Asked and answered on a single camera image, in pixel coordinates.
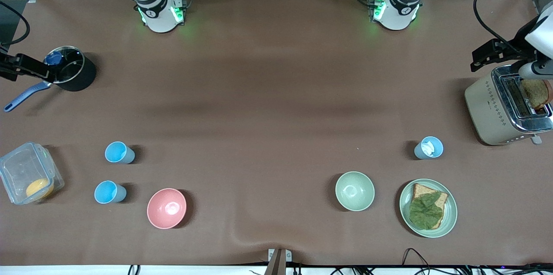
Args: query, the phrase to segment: cup with white content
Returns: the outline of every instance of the cup with white content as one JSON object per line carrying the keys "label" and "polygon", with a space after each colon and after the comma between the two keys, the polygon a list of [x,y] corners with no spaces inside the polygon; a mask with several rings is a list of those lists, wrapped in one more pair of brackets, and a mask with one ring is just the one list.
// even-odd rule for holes
{"label": "cup with white content", "polygon": [[415,147],[415,156],[420,159],[434,159],[444,153],[444,145],[436,137],[425,137]]}

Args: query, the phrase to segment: sandwich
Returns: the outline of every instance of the sandwich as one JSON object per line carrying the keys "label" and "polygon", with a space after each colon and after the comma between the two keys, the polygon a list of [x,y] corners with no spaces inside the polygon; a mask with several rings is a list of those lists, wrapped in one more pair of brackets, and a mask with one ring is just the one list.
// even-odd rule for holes
{"label": "sandwich", "polygon": [[546,80],[522,80],[520,84],[522,84],[532,108],[541,109],[553,100],[553,88]]}
{"label": "sandwich", "polygon": [[421,230],[435,230],[444,218],[448,194],[415,183],[409,205],[409,220]]}

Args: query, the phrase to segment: spinach leaf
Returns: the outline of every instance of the spinach leaf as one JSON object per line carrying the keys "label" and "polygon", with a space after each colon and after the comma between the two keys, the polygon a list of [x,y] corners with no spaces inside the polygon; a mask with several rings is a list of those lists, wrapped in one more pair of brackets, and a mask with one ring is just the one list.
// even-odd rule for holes
{"label": "spinach leaf", "polygon": [[434,204],[441,192],[422,194],[409,205],[409,219],[417,227],[430,230],[444,216],[444,212]]}

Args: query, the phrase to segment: toast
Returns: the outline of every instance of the toast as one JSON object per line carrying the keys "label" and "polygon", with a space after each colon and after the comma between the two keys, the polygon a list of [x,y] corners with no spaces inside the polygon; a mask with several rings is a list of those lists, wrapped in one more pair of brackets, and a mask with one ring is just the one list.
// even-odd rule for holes
{"label": "toast", "polygon": [[[428,186],[415,183],[415,186],[413,187],[413,198],[411,198],[411,200],[421,196],[422,194],[428,194],[428,193],[434,193],[434,192],[438,192],[438,191],[431,189]],[[440,195],[440,198],[436,200],[434,205],[438,206],[442,211],[444,211],[446,200],[448,200],[448,194],[442,192],[442,194]],[[435,226],[431,228],[431,230],[436,230],[437,228],[439,228],[443,218],[444,216],[442,216],[442,218],[438,221],[438,223]]]}
{"label": "toast", "polygon": [[541,109],[553,100],[553,88],[546,80],[522,80],[520,84],[526,92],[532,108]]}

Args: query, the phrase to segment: blue cup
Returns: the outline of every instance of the blue cup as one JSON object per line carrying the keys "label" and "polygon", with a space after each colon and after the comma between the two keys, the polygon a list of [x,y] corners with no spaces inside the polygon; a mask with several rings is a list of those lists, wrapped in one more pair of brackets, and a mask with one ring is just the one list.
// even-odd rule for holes
{"label": "blue cup", "polygon": [[101,182],[94,190],[94,199],[100,204],[121,202],[127,196],[127,190],[113,181]]}
{"label": "blue cup", "polygon": [[116,141],[105,148],[104,156],[109,163],[128,164],[134,160],[134,151],[121,141]]}
{"label": "blue cup", "polygon": [[420,159],[437,158],[444,153],[444,145],[436,137],[426,137],[415,147],[415,155]]}

